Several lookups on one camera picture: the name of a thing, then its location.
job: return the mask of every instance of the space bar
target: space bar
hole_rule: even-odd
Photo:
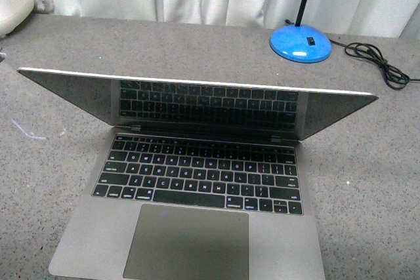
[[[160,203],[179,203],[181,205],[224,208],[224,196],[209,195],[206,193],[156,190],[153,201]]]

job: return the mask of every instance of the trackpad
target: trackpad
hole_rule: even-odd
[[[248,280],[247,213],[143,205],[124,278]]]

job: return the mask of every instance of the gray countertop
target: gray countertop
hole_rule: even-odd
[[[48,265],[110,128],[19,75],[68,71],[371,92],[379,100],[303,142],[327,279],[420,279],[420,84],[388,88],[341,47],[298,64],[272,30],[34,15],[0,40],[0,279]],[[420,41],[363,41],[420,77]]]

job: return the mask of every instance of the laptop screen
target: laptop screen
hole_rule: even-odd
[[[376,100],[362,92],[19,72],[114,126],[303,140]]]

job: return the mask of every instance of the open laptop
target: open laptop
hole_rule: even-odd
[[[114,126],[53,275],[325,279],[300,141],[376,96],[18,71]]]

